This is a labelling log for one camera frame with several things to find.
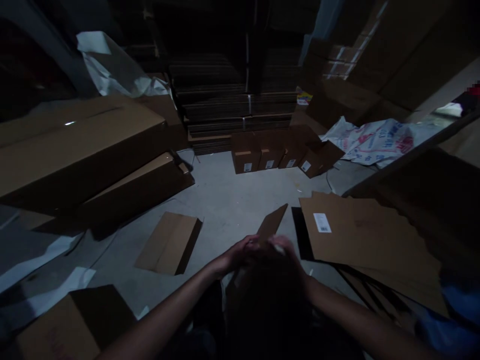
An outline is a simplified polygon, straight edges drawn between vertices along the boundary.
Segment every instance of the small cardboard box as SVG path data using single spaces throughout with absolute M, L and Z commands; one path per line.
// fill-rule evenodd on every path
M 86 226 L 72 216 L 54 217 L 38 212 L 21 210 L 19 221 L 23 228 L 47 234 L 76 236 L 86 230 Z
M 76 216 L 89 226 L 121 223 L 195 184 L 169 153 L 153 159 L 78 207 Z
M 101 96 L 0 123 L 0 203 L 57 216 L 168 150 L 165 119 Z
M 136 323 L 113 285 L 70 292 L 16 339 L 25 360 L 94 360 Z
M 302 153 L 302 151 L 299 149 L 291 130 L 278 130 L 277 136 L 278 140 L 281 142 L 283 148 L 285 149 L 285 154 L 281 158 L 280 163 L 278 164 L 278 168 L 286 169 L 297 167 L 299 161 L 303 158 L 305 154 Z
M 231 157 L 235 174 L 251 173 L 259 169 L 262 151 L 253 132 L 231 135 Z
M 196 217 L 165 212 L 136 259 L 135 267 L 159 274 L 183 274 L 202 228 Z
M 298 167 L 311 179 L 327 170 L 340 160 L 345 153 L 333 142 L 315 142 L 307 145 L 308 150 Z
M 260 146 L 261 157 L 258 170 L 276 169 L 285 154 L 285 148 L 275 130 L 256 131 L 255 137 Z
M 382 98 L 345 80 L 323 79 L 313 94 L 306 114 L 330 129 L 341 116 L 358 125 L 359 120 Z

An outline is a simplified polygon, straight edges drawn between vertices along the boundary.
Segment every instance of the cardboard flap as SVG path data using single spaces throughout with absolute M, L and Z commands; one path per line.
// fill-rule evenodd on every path
M 280 223 L 284 218 L 284 214 L 288 206 L 288 204 L 280 206 L 277 210 L 265 216 L 263 222 L 260 225 L 260 228 L 256 232 L 258 235 L 260 235 L 260 237 L 258 238 L 258 243 L 260 244 L 260 246 L 266 244 L 268 238 L 277 233 L 277 230 L 279 229 Z

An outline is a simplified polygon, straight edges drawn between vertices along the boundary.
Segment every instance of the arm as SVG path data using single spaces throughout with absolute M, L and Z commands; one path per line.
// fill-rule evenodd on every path
M 401 328 L 308 276 L 295 255 L 292 243 L 286 237 L 275 236 L 270 238 L 269 242 L 284 248 L 286 254 L 296 263 L 311 304 L 342 326 L 373 358 L 441 359 L 436 352 Z
M 97 360 L 153 359 L 162 351 L 205 290 L 215 280 L 234 270 L 248 252 L 258 248 L 257 239 L 257 235 L 247 236 L 209 262 L 102 352 Z

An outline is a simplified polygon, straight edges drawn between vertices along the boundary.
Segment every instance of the cardboard sheet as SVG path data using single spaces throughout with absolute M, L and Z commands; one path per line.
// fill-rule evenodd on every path
M 196 217 L 166 211 L 136 259 L 135 267 L 159 274 L 183 274 L 199 236 Z

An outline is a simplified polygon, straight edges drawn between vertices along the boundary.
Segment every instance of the large cardboard box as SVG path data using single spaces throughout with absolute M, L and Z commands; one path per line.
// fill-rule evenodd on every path
M 195 184 L 183 163 L 169 153 L 146 165 L 84 202 L 76 216 L 88 226 L 121 223 L 160 204 Z
M 169 149 L 179 151 L 189 147 L 187 132 L 170 95 L 141 96 L 135 100 L 166 120 L 168 136 L 165 141 Z
M 298 167 L 311 179 L 333 168 L 345 152 L 333 142 L 315 142 L 307 145 L 308 150 Z
M 262 151 L 253 132 L 231 135 L 231 157 L 236 174 L 251 173 L 259 169 Z
M 279 141 L 275 130 L 256 131 L 255 137 L 260 146 L 261 157 L 258 170 L 276 169 L 285 154 L 285 148 Z
M 16 339 L 25 360 L 94 360 L 136 318 L 113 285 L 70 292 Z
M 56 216 L 167 150 L 165 120 L 103 96 L 0 124 L 0 203 Z
M 202 228 L 196 217 L 166 211 L 136 259 L 135 267 L 159 274 L 183 274 Z
M 389 1 L 375 34 L 348 76 L 348 82 L 378 93 L 451 3 L 451 0 Z
M 277 131 L 278 140 L 285 149 L 285 153 L 278 164 L 279 169 L 294 168 L 297 167 L 299 161 L 305 155 L 302 153 L 300 148 L 297 146 L 292 131 L 288 130 L 278 130 Z
M 86 230 L 86 225 L 73 216 L 54 217 L 34 211 L 21 210 L 19 221 L 24 229 L 47 234 L 76 236 Z
M 363 125 L 363 116 L 382 98 L 345 80 L 323 79 L 313 94 L 306 114 L 330 129 L 341 116 L 355 125 Z

